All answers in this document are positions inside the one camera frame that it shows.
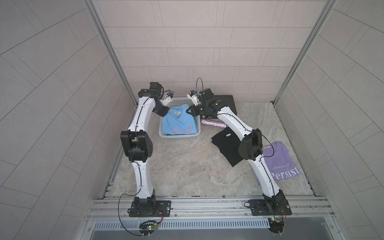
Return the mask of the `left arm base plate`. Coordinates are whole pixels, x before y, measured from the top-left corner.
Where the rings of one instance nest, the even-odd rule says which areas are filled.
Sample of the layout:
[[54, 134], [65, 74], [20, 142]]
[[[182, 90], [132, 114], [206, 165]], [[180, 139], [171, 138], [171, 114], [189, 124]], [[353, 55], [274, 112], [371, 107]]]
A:
[[169, 217], [171, 210], [171, 201], [156, 201], [148, 202], [146, 204], [139, 205], [133, 202], [132, 206], [128, 209], [129, 217], [143, 217], [143, 218], [155, 218], [155, 217]]

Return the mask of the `black t-shirt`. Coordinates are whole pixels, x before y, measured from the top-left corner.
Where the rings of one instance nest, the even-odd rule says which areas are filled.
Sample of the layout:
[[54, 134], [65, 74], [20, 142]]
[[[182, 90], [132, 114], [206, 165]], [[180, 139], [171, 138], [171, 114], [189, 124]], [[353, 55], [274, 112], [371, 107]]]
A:
[[232, 129], [225, 128], [218, 134], [214, 135], [212, 137], [212, 143], [219, 148], [220, 152], [224, 155], [232, 167], [244, 159], [239, 154], [241, 141]]

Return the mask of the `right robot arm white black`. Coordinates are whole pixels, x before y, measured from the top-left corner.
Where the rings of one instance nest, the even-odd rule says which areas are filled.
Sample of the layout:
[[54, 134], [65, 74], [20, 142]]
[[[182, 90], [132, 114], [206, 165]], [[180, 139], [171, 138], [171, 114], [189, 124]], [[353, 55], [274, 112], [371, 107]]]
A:
[[223, 121], [239, 138], [240, 146], [238, 152], [252, 167], [258, 178], [263, 191], [265, 200], [264, 208], [270, 215], [287, 214], [285, 209], [289, 209], [288, 201], [273, 179], [265, 163], [263, 155], [263, 134], [259, 129], [252, 129], [245, 124], [222, 100], [216, 100], [211, 89], [203, 89], [199, 93], [190, 91], [188, 99], [193, 102], [187, 113], [192, 116], [212, 115], [214, 118]]

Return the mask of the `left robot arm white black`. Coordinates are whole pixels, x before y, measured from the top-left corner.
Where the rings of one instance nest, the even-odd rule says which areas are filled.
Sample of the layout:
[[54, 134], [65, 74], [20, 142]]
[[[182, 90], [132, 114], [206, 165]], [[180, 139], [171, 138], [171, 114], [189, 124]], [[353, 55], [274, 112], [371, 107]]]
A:
[[154, 148], [147, 129], [152, 113], [163, 117], [169, 110], [161, 101], [163, 90], [163, 86], [157, 82], [151, 82], [148, 89], [140, 90], [132, 123], [120, 134], [124, 154], [129, 158], [135, 172], [137, 193], [132, 196], [133, 210], [136, 212], [156, 210], [156, 196], [149, 167]]

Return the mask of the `white plastic laundry basket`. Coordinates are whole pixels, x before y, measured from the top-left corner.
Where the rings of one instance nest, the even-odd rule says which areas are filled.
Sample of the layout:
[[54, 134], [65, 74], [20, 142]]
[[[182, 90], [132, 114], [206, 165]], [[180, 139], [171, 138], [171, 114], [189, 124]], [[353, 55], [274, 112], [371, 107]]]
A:
[[165, 117], [160, 118], [159, 136], [167, 139], [194, 138], [201, 133], [200, 116], [193, 117], [187, 109], [193, 102], [187, 97], [173, 98]]

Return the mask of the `light blue t-shirt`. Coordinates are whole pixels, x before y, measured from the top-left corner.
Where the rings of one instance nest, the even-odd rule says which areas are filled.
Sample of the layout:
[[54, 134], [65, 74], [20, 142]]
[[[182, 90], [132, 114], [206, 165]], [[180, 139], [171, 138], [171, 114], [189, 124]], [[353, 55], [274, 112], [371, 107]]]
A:
[[170, 108], [162, 120], [162, 134], [170, 136], [196, 134], [198, 131], [195, 118], [186, 112], [189, 107], [185, 104]]

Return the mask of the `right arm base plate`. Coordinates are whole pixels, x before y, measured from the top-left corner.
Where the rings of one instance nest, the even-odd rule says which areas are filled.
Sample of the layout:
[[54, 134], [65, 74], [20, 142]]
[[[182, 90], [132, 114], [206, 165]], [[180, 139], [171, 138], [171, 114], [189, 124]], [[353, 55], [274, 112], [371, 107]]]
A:
[[290, 216], [292, 210], [287, 200], [274, 204], [270, 200], [248, 200], [244, 206], [251, 210], [253, 216]]

